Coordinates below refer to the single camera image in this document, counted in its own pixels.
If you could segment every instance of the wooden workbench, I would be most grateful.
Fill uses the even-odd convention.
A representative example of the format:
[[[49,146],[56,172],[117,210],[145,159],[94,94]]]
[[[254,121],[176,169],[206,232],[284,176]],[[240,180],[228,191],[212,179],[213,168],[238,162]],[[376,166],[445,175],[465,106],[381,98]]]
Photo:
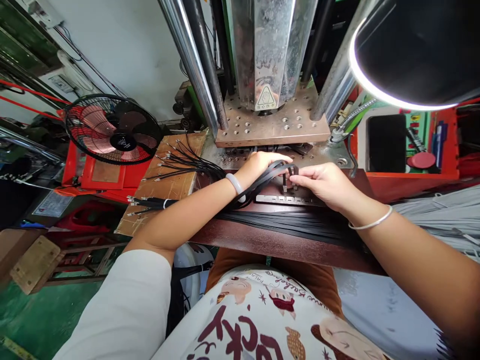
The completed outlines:
[[[166,142],[173,144],[176,139],[182,140],[182,137],[184,137],[184,135],[166,137],[158,148],[157,154],[159,157],[165,156],[166,151],[171,150],[170,147],[165,145]],[[199,154],[205,138],[202,137],[201,134],[192,134],[189,135],[188,138],[190,139],[190,143],[193,144],[192,147],[195,149],[195,152]],[[146,176],[151,176],[155,172],[158,173],[158,162],[156,158],[152,160]],[[208,184],[203,184],[201,176],[198,177],[198,180],[197,183],[199,187]],[[182,199],[189,194],[189,189],[190,191],[194,189],[195,181],[196,179],[192,174],[180,175],[178,178],[170,178],[165,181],[155,182],[149,180],[141,183],[135,196],[137,198],[154,196],[162,199]],[[373,196],[372,188],[363,170],[359,169],[357,171],[352,182],[363,193],[368,196]],[[262,194],[281,195],[282,193],[278,185],[270,184],[262,191]],[[115,232],[117,234],[134,236],[148,219],[155,215],[155,212],[151,212],[140,217],[127,216],[128,213],[142,209],[140,206],[129,206]],[[251,203],[244,210],[273,213],[300,211],[305,210],[305,208],[299,206]],[[327,265],[379,275],[385,274],[377,260],[371,254],[362,252],[361,250],[259,229],[226,220],[212,219],[190,241],[203,245],[236,249],[300,262]]]

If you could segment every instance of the hand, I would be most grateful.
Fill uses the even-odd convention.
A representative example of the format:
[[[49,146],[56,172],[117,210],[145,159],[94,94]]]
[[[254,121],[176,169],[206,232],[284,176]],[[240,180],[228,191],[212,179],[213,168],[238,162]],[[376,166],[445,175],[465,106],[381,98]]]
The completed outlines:
[[[242,188],[246,190],[267,170],[271,163],[277,160],[283,160],[286,163],[293,161],[288,156],[276,152],[252,152],[248,161],[235,173],[235,177]]]
[[[332,162],[302,167],[298,175],[290,176],[290,181],[309,188],[330,209],[342,214],[351,207],[358,206],[362,199],[368,199]]]

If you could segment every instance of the wooden stool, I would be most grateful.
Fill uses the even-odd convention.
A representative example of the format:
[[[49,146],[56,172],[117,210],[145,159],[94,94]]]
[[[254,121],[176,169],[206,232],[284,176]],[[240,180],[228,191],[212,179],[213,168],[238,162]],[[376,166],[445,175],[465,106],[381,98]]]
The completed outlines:
[[[109,238],[105,234],[77,236],[71,238],[72,241],[87,241],[89,245],[73,245],[60,248],[46,236],[41,235],[23,254],[20,260],[10,271],[10,276],[22,289],[29,295],[40,291],[44,286],[55,286],[65,284],[82,284],[103,281],[107,275],[101,274],[102,269],[112,255],[116,247],[125,246],[126,242],[118,242]],[[105,255],[99,264],[87,265],[91,251],[107,249]],[[67,255],[81,254],[77,264],[61,264]],[[62,272],[85,271],[89,275],[71,276],[71,277],[52,277],[53,274]]]

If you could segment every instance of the brown table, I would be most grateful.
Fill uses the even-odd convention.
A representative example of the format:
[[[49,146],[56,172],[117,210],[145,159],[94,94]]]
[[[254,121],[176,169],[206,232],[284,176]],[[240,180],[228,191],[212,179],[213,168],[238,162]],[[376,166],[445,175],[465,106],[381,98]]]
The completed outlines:
[[[352,182],[363,193],[373,196],[372,188],[363,170],[359,169],[357,171]],[[261,193],[264,195],[281,195],[279,187],[272,184]],[[305,208],[300,206],[251,203],[243,210],[270,213],[305,210]],[[236,249],[364,273],[386,274],[373,255],[360,250],[264,230],[232,221],[212,219],[190,241],[203,245]]]

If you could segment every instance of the white sleeve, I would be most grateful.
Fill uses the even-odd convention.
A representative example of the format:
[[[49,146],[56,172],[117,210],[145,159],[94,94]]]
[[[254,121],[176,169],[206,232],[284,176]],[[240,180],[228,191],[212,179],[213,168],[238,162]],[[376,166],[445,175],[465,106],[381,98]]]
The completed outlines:
[[[53,359],[151,359],[165,340],[171,278],[156,252],[121,254]]]

